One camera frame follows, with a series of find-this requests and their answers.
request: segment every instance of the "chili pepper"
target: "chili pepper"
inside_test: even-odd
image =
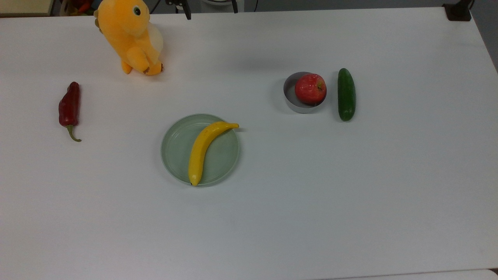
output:
[[[78,125],[78,115],[80,113],[80,85],[72,82],[67,88],[67,93],[59,102],[59,123],[69,131],[69,136],[76,142],[73,135],[73,128]]]

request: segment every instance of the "plush toy foot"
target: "plush toy foot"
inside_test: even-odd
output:
[[[127,75],[128,75],[128,74],[131,72],[131,70],[132,70],[132,67],[131,67],[131,66],[129,66],[129,65],[128,65],[126,62],[124,62],[124,61],[121,61],[121,68],[123,69],[123,72],[124,72],[125,74],[127,74]]]
[[[164,71],[164,66],[162,65],[162,63],[160,61],[158,61],[156,64],[152,65],[149,69],[149,71],[147,73],[145,73],[146,75],[155,75],[155,74],[159,74],[161,73],[162,71]]]

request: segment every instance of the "glass plate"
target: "glass plate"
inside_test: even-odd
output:
[[[188,163],[197,135],[206,126],[223,121],[208,114],[184,117],[172,125],[161,144],[161,158],[166,169],[178,180],[189,184]],[[240,143],[234,130],[216,137],[206,152],[201,181],[198,186],[212,185],[225,178],[239,159]]]

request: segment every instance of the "plush toy eye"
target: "plush toy eye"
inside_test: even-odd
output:
[[[136,15],[140,15],[140,8],[139,8],[138,6],[133,7],[133,12],[134,12]]]

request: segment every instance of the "stuffed toy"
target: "stuffed toy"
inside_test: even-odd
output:
[[[94,12],[95,25],[121,58],[126,74],[132,69],[146,75],[164,70],[159,54],[163,38],[152,25],[142,0],[103,0]]]

